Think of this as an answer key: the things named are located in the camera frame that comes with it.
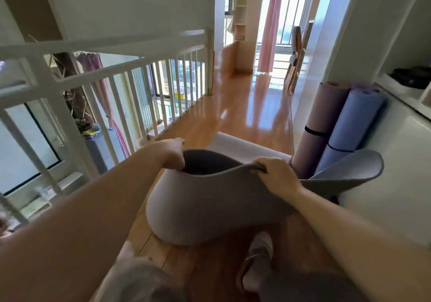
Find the person's left arm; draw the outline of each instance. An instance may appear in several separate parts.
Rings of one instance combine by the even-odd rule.
[[[184,167],[183,143],[138,150],[13,234],[0,248],[0,301],[88,302],[160,169]]]

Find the person's right hand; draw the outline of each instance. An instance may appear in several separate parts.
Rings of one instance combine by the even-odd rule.
[[[284,159],[259,157],[253,163],[265,165],[267,173],[257,170],[257,175],[272,194],[283,200],[291,203],[303,189],[298,176]]]

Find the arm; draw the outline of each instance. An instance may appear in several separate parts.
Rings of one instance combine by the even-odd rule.
[[[0,249],[0,300],[88,302],[160,169],[184,167],[183,142],[140,149],[12,235]]]
[[[259,176],[275,195],[293,205],[328,251],[371,301],[429,301],[431,252],[396,237],[308,191],[282,159],[259,158]]]

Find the curtain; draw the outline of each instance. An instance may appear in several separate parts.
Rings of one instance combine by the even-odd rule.
[[[257,71],[271,72],[274,65],[275,44],[277,42],[278,19],[281,0],[269,0],[268,14],[263,29],[262,45],[259,54]]]
[[[103,68],[102,61],[100,60],[100,55],[98,53],[82,53],[78,55],[76,59],[82,65],[82,69],[84,70],[84,72],[90,72]],[[112,117],[112,104],[108,94],[108,83],[106,78],[100,81],[95,81],[94,83],[92,83],[92,87],[97,100],[99,101],[100,105],[103,108],[103,111],[106,114],[106,117],[108,117],[109,127],[114,128],[117,133],[121,149],[124,153],[124,157],[129,157],[130,153],[126,145],[126,139],[124,137],[123,131],[118,126],[115,119]]]

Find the black strap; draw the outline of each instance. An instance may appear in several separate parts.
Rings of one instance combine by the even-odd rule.
[[[307,126],[305,126],[304,129],[307,133],[310,133],[311,135],[321,136],[321,137],[328,137],[329,136],[328,133],[323,133],[321,131],[314,131],[312,129],[309,129]]]
[[[331,147],[328,143],[328,147],[330,147],[332,150],[336,150],[338,152],[349,152],[349,153],[353,153],[354,151],[349,151],[349,150],[340,150],[340,149],[336,149],[335,147]]]

